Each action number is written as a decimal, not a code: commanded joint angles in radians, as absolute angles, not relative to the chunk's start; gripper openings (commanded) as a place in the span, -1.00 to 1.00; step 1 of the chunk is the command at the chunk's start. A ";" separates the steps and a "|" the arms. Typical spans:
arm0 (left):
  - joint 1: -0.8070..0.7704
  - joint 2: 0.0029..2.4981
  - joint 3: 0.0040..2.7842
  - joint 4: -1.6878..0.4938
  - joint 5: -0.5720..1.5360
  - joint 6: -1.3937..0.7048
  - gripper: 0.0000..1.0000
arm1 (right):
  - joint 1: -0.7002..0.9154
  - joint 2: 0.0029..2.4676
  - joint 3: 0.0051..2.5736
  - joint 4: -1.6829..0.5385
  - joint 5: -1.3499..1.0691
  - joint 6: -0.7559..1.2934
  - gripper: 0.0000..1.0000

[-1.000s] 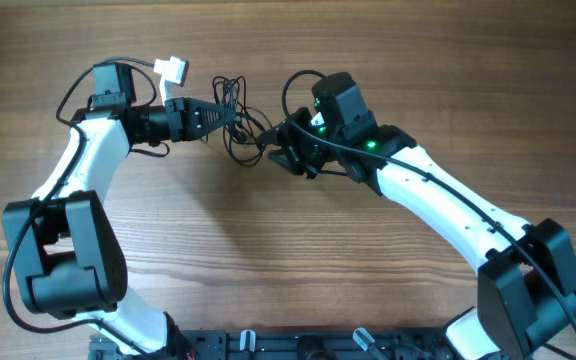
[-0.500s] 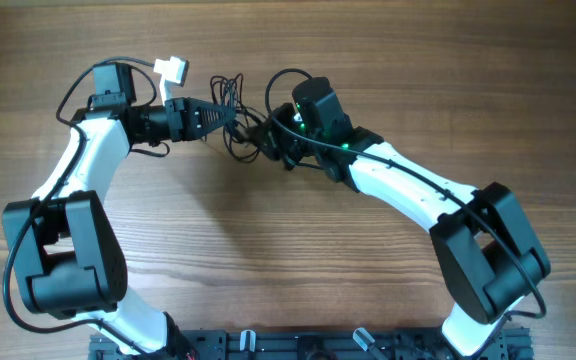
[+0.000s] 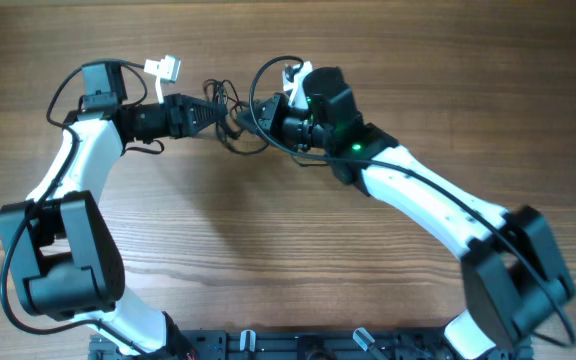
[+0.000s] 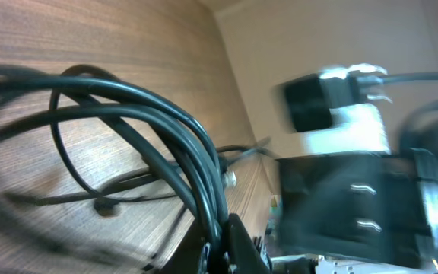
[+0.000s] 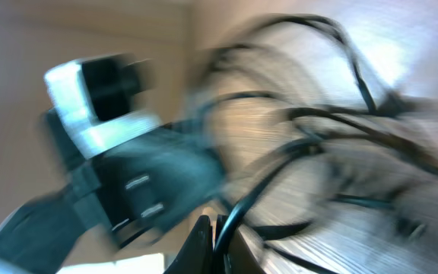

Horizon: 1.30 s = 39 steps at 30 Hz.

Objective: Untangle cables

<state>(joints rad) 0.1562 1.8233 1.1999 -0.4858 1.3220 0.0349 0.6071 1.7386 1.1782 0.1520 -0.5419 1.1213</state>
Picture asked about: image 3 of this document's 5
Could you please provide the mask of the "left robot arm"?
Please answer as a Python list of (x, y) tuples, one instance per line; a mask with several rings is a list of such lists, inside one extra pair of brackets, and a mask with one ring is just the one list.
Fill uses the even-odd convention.
[(126, 357), (194, 359), (198, 353), (171, 317), (146, 305), (126, 284), (124, 264), (99, 210), (110, 170), (129, 151), (159, 154), (163, 139), (193, 137), (222, 121), (227, 108), (181, 94), (155, 103), (130, 101), (123, 74), (174, 82), (179, 61), (144, 64), (99, 59), (78, 68), (85, 92), (60, 123), (61, 148), (40, 184), (0, 209), (4, 260), (0, 302), (8, 321), (32, 333), (14, 313), (46, 316), (61, 333), (87, 326)]

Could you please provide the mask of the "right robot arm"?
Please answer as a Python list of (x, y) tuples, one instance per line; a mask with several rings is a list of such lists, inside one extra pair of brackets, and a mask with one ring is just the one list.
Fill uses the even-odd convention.
[(576, 293), (542, 213), (510, 212), (434, 173), (397, 139), (367, 123), (338, 67), (288, 66), (283, 90), (249, 101), (244, 129), (382, 201), (439, 240), (460, 264), (466, 308), (442, 339), (464, 359), (515, 350), (551, 316), (574, 333), (563, 307)]

